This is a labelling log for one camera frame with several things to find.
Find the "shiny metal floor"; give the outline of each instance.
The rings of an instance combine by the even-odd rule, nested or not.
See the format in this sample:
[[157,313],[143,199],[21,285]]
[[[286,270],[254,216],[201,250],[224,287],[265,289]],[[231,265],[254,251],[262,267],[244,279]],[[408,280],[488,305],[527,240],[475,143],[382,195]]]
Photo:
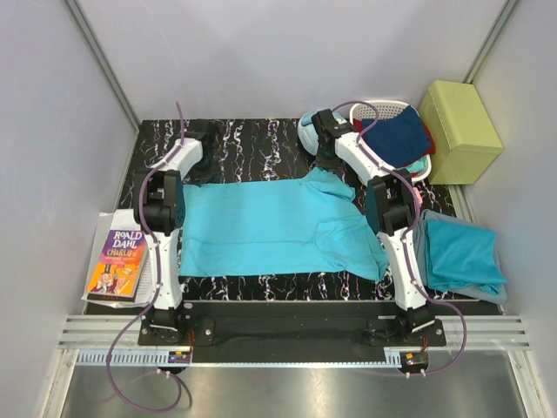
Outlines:
[[[447,363],[435,353],[431,369]],[[121,387],[144,368],[114,369]],[[525,417],[513,372],[503,353],[469,352],[445,374],[399,377],[398,372],[355,369],[191,368],[180,375],[191,390],[165,417]],[[173,402],[175,384],[150,376],[124,391],[152,408]],[[70,386],[64,417],[143,417],[113,394],[103,367],[78,367]]]

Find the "white laundry basket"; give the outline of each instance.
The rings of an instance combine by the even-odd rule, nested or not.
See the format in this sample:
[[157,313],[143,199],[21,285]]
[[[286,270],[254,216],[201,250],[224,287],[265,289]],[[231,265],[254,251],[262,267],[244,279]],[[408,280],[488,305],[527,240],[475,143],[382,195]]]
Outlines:
[[[370,105],[374,105],[379,112],[379,119],[391,119],[398,116],[407,106],[408,103],[399,102],[397,100],[366,100]],[[350,109],[350,123],[354,124],[354,119],[375,119],[375,111],[364,104],[355,104]],[[432,170],[432,160],[429,154],[426,155],[426,168],[418,173],[416,177],[412,177],[412,183],[415,184],[427,176]]]

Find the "book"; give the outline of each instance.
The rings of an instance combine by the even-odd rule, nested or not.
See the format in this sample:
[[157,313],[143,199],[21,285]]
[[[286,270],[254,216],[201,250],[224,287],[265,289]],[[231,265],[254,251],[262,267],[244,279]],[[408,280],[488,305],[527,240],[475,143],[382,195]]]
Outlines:
[[143,232],[110,230],[87,285],[87,300],[134,301],[146,254]]

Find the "box lid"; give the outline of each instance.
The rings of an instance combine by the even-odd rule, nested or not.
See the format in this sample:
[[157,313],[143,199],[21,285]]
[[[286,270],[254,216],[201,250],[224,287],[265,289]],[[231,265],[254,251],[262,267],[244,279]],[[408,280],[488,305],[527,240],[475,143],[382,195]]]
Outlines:
[[473,85],[439,80],[429,87],[429,92],[451,149],[502,151],[503,145]]

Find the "white wall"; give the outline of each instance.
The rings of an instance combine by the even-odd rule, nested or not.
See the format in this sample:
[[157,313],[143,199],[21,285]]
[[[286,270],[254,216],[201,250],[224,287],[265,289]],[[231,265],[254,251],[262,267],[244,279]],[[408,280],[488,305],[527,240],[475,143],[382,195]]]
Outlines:
[[134,132],[63,2],[0,13],[0,405],[28,417]]
[[79,0],[140,118],[418,105],[462,81],[503,0]]
[[522,2],[477,88],[505,151],[466,190],[480,223],[499,234],[509,309],[523,318],[557,410],[557,2]]

